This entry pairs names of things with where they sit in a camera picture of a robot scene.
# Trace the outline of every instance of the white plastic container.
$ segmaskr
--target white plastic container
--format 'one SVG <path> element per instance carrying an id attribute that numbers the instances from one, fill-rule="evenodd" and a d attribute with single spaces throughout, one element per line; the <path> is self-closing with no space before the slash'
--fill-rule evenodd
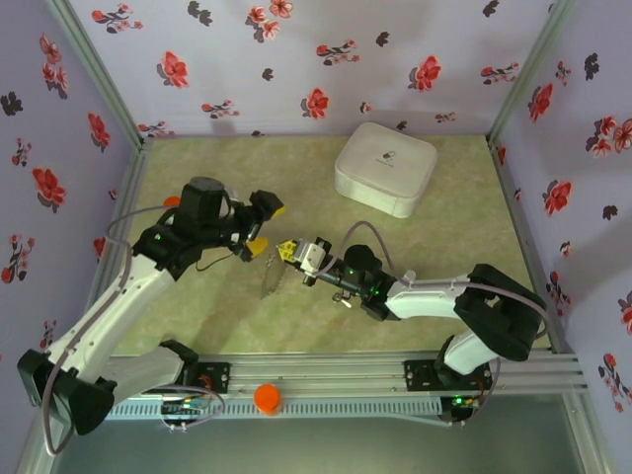
<path id="1" fill-rule="evenodd" d="M 429 143 L 363 123 L 336 160 L 336 191 L 394 217 L 409 217 L 428 185 L 436 156 Z"/>

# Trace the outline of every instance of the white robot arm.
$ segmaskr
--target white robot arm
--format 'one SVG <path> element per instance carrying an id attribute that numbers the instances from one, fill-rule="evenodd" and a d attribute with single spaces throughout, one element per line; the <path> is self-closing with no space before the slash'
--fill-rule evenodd
<path id="1" fill-rule="evenodd" d="M 350 246 L 341 260 L 329 254 L 331 244 L 321 238 L 286 241 L 277 248 L 282 260 L 305 274 L 304 284 L 311 286 L 317 279 L 333 284 L 342 291 L 332 299 L 348 306 L 350 298 L 358 296 L 361 307 L 378 321 L 418 316 L 464 321 L 469 329 L 446 341 L 434 365 L 446 381 L 468 375 L 498 356 L 526 360 L 546 307 L 536 294 L 489 265 L 477 265 L 466 276 L 415 280 L 412 271 L 403 278 L 385 273 L 365 245 Z"/>
<path id="2" fill-rule="evenodd" d="M 254 192 L 246 205 L 216 180 L 191 179 L 180 204 L 142 233 L 123 271 L 83 318 L 45 353 L 28 350 L 20 358 L 18 370 L 32 402 L 85 435 L 132 395 L 191 384 L 198 377 L 198 356 L 176 341 L 139 357 L 110 356 L 149 303 L 197 262 L 202 250 L 226 248 L 249 262 L 267 246 L 267 239 L 257 236 L 261 226 L 282 211 L 272 193 Z"/>

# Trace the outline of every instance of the metal corner post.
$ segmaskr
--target metal corner post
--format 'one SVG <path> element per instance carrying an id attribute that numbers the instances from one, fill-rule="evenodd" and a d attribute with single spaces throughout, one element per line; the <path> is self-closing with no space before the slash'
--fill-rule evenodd
<path id="1" fill-rule="evenodd" d="M 540 32 L 531 52 L 529 53 L 522 71 L 513 83 L 509 95 L 505 99 L 501 111 L 494 120 L 492 129 L 488 134 L 490 141 L 496 142 L 514 114 L 520 100 L 529 90 L 535 74 L 539 71 L 542 61 L 551 50 L 558 36 L 562 32 L 564 24 L 569 19 L 571 12 L 578 0 L 558 0 L 553 4 L 549 18 Z"/>
<path id="2" fill-rule="evenodd" d="M 106 67 L 101 62 L 97 51 L 92 46 L 88 34 L 81 25 L 77 15 L 67 0 L 45 0 L 57 23 L 66 32 L 81 62 L 95 81 L 99 92 L 117 118 L 118 123 L 125 131 L 125 135 L 134 148 L 140 149 L 142 142 L 136 130 L 136 125 L 108 74 Z"/>

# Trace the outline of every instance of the orange object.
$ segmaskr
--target orange object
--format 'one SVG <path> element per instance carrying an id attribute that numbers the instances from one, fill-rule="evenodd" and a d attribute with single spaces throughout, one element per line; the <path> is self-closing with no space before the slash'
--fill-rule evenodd
<path id="1" fill-rule="evenodd" d="M 255 390 L 254 399 L 255 406 L 264 415 L 273 416 L 280 411 L 280 393 L 275 386 L 269 383 L 261 385 L 257 390 Z"/>
<path id="2" fill-rule="evenodd" d="M 163 202 L 163 205 L 180 205 L 180 197 L 179 196 L 169 196 Z"/>

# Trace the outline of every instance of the wire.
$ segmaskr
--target wire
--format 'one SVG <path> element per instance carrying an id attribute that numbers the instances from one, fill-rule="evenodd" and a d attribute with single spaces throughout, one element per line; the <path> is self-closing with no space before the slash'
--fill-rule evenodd
<path id="1" fill-rule="evenodd" d="M 208 388 L 203 388 L 203 387 L 195 387 L 192 385 L 163 385 L 162 387 L 159 387 L 161 389 L 164 390 L 188 390 L 188 391 L 192 391 L 192 392 L 197 392 L 197 393 L 204 393 L 206 395 L 210 395 L 212 397 L 215 397 L 219 403 L 221 404 L 221 408 L 219 410 L 215 410 L 214 412 L 212 412 L 210 415 L 208 415 L 207 417 L 204 418 L 200 418 L 200 419 L 196 419 L 193 420 L 192 422 L 181 422 L 181 425 L 178 426 L 176 424 L 168 424 L 167 420 L 165 418 L 161 418 L 162 423 L 169 428 L 169 430 L 175 430 L 178 432 L 185 432 L 188 428 L 192 428 L 192 427 L 196 427 L 199 425 L 203 425 L 204 423 L 208 423 L 211 420 L 214 420 L 215 418 L 217 418 L 219 415 L 221 415 L 222 413 L 224 413 L 224 411 L 226 410 L 226 402 L 224 401 L 224 399 L 221 397 L 221 395 L 219 395 L 217 392 L 210 390 Z"/>
<path id="2" fill-rule="evenodd" d="M 354 225 L 352 225 L 352 227 L 347 231 L 347 234 L 345 235 L 345 237 L 343 238 L 343 241 L 341 242 L 339 248 L 338 248 L 338 253 L 336 254 L 336 256 L 334 256 L 334 258 L 332 258 L 332 260 L 329 262 L 329 264 L 320 272 L 317 272 L 316 274 L 314 274 L 314 277 L 319 277 L 320 275 L 325 274 L 326 272 L 328 272 L 336 263 L 336 261 L 339 259 L 340 255 L 342 254 L 342 252 L 344 251 L 344 249 L 347 247 L 347 242 L 349 242 L 349 239 L 351 238 L 352 234 L 356 231 L 356 229 L 358 229 L 361 225 L 364 225 L 366 227 L 368 227 L 371 232 L 373 232 L 373 235 L 375 235 L 375 237 L 377 238 L 377 241 L 379 242 L 380 247 L 382 248 L 382 252 L 384 253 L 384 257 L 386 258 L 386 262 L 388 263 L 388 266 L 390 267 L 391 271 L 393 272 L 394 276 L 397 278 L 397 280 L 404 284 L 405 286 L 408 286 L 409 288 L 414 288 L 414 289 L 422 289 L 425 287 L 434 287 L 436 288 L 436 283 L 435 282 L 430 282 L 430 283 L 423 283 L 423 282 L 419 282 L 419 283 L 413 283 L 412 281 L 409 281 L 407 279 L 401 278 L 400 276 L 397 276 L 397 270 L 395 269 L 395 264 L 393 264 L 393 260 L 391 259 L 390 254 L 388 253 L 388 249 L 386 248 L 386 243 L 384 242 L 384 239 L 382 239 L 382 236 L 379 234 L 379 232 L 377 231 L 377 229 L 375 228 L 375 226 L 373 224 L 371 224 L 370 222 L 367 222 L 365 220 L 361 220 L 356 222 Z M 537 313 L 542 317 L 542 323 L 544 325 L 544 328 L 537 333 L 537 335 L 535 336 L 535 339 L 540 339 L 543 336 L 545 336 L 548 333 L 548 328 L 549 326 L 552 326 L 553 323 L 551 321 L 551 316 L 549 315 L 549 313 L 542 308 L 539 304 L 536 304 L 534 301 L 531 301 L 528 298 L 525 298 L 522 295 L 516 294 L 512 291 L 507 291 L 505 289 L 502 288 L 496 288 L 494 286 L 490 286 L 488 284 L 482 284 L 482 283 L 475 283 L 475 282 L 471 282 L 471 281 L 451 281 L 451 288 L 455 289 L 455 288 L 463 288 L 463 287 L 469 287 L 469 288 L 475 288 L 475 289 L 482 289 L 485 291 L 489 291 L 491 293 L 495 293 L 499 296 L 505 296 L 507 298 L 511 298 L 517 302 L 520 302 L 532 309 L 534 309 L 535 311 L 537 311 Z M 487 408 L 488 404 L 489 404 L 489 400 L 490 398 L 492 398 L 492 393 L 494 392 L 494 389 L 496 388 L 496 384 L 498 382 L 498 378 L 499 375 L 501 373 L 501 359 L 499 357 L 496 358 L 496 374 L 494 375 L 494 380 L 492 381 L 492 386 L 490 387 L 489 391 L 487 392 L 487 395 L 485 396 L 485 398 L 483 399 L 483 403 L 481 404 L 481 406 L 479 407 L 478 410 L 476 410 L 472 416 L 467 420 L 467 422 L 461 422 L 461 427 L 465 427 L 466 425 L 469 425 L 470 423 L 472 423 L 472 421 L 476 420 L 478 417 L 481 416 L 481 413 L 483 413 L 485 411 L 485 409 Z"/>
<path id="3" fill-rule="evenodd" d="M 423 289 L 425 287 L 432 287 L 432 288 L 436 288 L 436 282 L 417 282 L 414 283 L 410 280 L 404 279 L 400 276 L 397 276 L 397 270 L 395 269 L 395 264 L 393 264 L 393 260 L 391 259 L 391 256 L 388 252 L 388 249 L 386 248 L 386 244 L 384 243 L 384 240 L 382 239 L 382 236 L 379 234 L 379 232 L 377 231 L 377 229 L 375 228 L 375 226 L 373 224 L 371 224 L 370 222 L 367 222 L 365 220 L 361 220 L 359 222 L 356 222 L 350 229 L 349 231 L 347 231 L 347 234 L 345 235 L 345 237 L 343 238 L 343 241 L 341 242 L 340 246 L 338 247 L 338 253 L 336 254 L 336 256 L 334 256 L 334 258 L 331 259 L 331 261 L 329 262 L 329 264 L 327 266 L 325 266 L 325 268 L 319 272 L 317 272 L 316 274 L 314 274 L 314 277 L 319 277 L 320 275 L 325 274 L 326 272 L 328 272 L 336 263 L 336 261 L 338 261 L 338 259 L 340 258 L 342 252 L 344 251 L 344 249 L 347 247 L 347 242 L 349 241 L 349 239 L 351 238 L 352 234 L 356 231 L 356 229 L 358 227 L 360 227 L 361 225 L 364 225 L 366 227 L 368 227 L 371 232 L 373 232 L 373 234 L 375 235 L 375 237 L 377 238 L 377 241 L 379 242 L 380 247 L 382 248 L 382 252 L 384 253 L 384 256 L 386 257 L 386 262 L 388 263 L 388 266 L 390 267 L 391 271 L 393 272 L 394 276 L 397 278 L 397 280 L 404 284 L 405 286 L 408 286 L 411 289 Z M 490 286 L 488 284 L 482 284 L 482 283 L 475 283 L 472 281 L 451 281 L 451 289 L 456 289 L 456 288 L 463 288 L 463 287 L 468 287 L 468 288 L 475 288 L 475 289 L 482 289 L 485 291 L 489 291 L 491 293 L 495 293 L 498 294 L 499 296 L 504 296 L 507 298 L 511 298 L 519 303 L 522 303 L 530 308 L 532 308 L 533 310 L 537 311 L 537 313 L 542 317 L 542 323 L 544 324 L 544 328 L 542 329 L 542 331 L 540 331 L 539 333 L 537 333 L 537 335 L 535 336 L 535 339 L 540 339 L 542 337 L 544 337 L 547 333 L 548 333 L 548 328 L 549 326 L 552 326 L 552 321 L 551 321 L 551 316 L 549 315 L 549 313 L 546 312 L 546 310 L 544 308 L 542 308 L 539 304 L 535 303 L 534 301 L 531 301 L 528 298 L 525 298 L 524 296 L 514 293 L 512 291 L 508 291 L 506 289 L 502 289 L 502 288 L 496 288 L 495 286 Z"/>
<path id="4" fill-rule="evenodd" d="M 481 398 L 483 398 L 483 394 L 485 393 L 485 386 L 483 385 L 483 382 L 481 382 L 477 377 L 471 376 L 470 379 L 476 382 L 476 385 L 478 385 L 478 388 L 481 390 L 481 393 L 479 393 L 478 395 L 478 398 L 480 400 Z"/>
<path id="5" fill-rule="evenodd" d="M 485 409 L 490 403 L 490 399 L 492 398 L 492 393 L 494 393 L 494 389 L 496 388 L 496 384 L 498 383 L 498 378 L 500 374 L 501 374 L 501 358 L 496 357 L 496 373 L 494 374 L 494 380 L 492 381 L 492 386 L 487 392 L 487 395 L 485 395 L 485 398 L 483 399 L 483 403 L 481 404 L 480 407 L 478 407 L 478 410 L 476 410 L 472 414 L 472 416 L 467 419 L 467 421 L 461 422 L 462 428 L 464 428 L 467 425 L 470 425 L 473 421 L 479 418 L 481 414 L 485 411 Z"/>
<path id="6" fill-rule="evenodd" d="M 112 304 L 115 302 L 117 297 L 119 297 L 121 291 L 124 289 L 125 285 L 127 284 L 127 279 L 129 278 L 129 273 L 131 272 L 131 245 L 129 245 L 127 241 L 118 239 L 115 236 L 113 236 L 112 231 L 114 227 L 117 226 L 117 224 L 123 222 L 124 220 L 128 219 L 129 217 L 133 215 L 149 212 L 152 210 L 159 210 L 159 209 L 165 209 L 165 208 L 171 208 L 171 207 L 172 206 L 170 205 L 158 205 L 154 207 L 147 207 L 144 209 L 129 212 L 126 215 L 116 220 L 113 220 L 106 230 L 106 238 L 113 244 L 120 245 L 124 248 L 125 264 L 122 270 L 122 274 L 120 276 L 120 281 L 118 282 L 118 290 L 113 292 L 110 295 L 110 297 L 99 307 L 99 309 L 95 311 L 95 313 L 90 317 L 90 319 L 86 321 L 86 324 L 84 324 L 81 328 L 79 328 L 77 333 L 70 340 L 68 345 L 64 348 L 63 353 L 59 356 L 59 359 L 57 360 L 52 370 L 50 371 L 50 374 L 48 375 L 48 379 L 46 381 L 46 385 L 43 388 L 43 393 L 41 396 L 41 411 L 42 411 L 42 418 L 43 418 L 44 444 L 46 447 L 46 452 L 50 456 L 56 456 L 57 454 L 59 454 L 66 447 L 66 445 L 68 444 L 68 441 L 70 441 L 74 432 L 74 425 L 72 425 L 71 430 L 68 431 L 68 434 L 64 437 L 64 439 L 61 441 L 59 446 L 54 447 L 52 445 L 52 433 L 50 429 L 50 398 L 52 396 L 52 386 L 54 384 L 54 381 L 56 380 L 57 375 L 59 374 L 59 371 L 61 370 L 61 367 L 65 364 L 66 360 L 68 359 L 68 355 L 70 354 L 70 352 L 74 349 L 77 343 L 81 341 L 81 338 L 84 336 L 84 334 L 88 332 L 88 330 L 95 324 L 95 322 L 108 310 L 110 306 L 112 306 Z"/>
<path id="7" fill-rule="evenodd" d="M 233 256 L 233 254 L 228 254 L 228 255 L 226 255 L 226 256 L 224 256 L 224 257 L 221 257 L 221 258 L 219 258 L 219 259 L 217 259 L 217 260 L 212 261 L 210 264 L 208 264 L 206 267 L 203 267 L 203 268 L 198 267 L 198 262 L 196 262 L 196 270 L 197 270 L 198 272 L 205 272 L 205 271 L 207 271 L 208 269 L 210 269 L 213 265 L 218 264 L 218 263 L 219 263 L 219 262 L 221 262 L 222 260 L 226 260 L 226 259 L 228 259 L 228 258 L 230 258 L 230 257 L 232 257 L 232 256 Z"/>

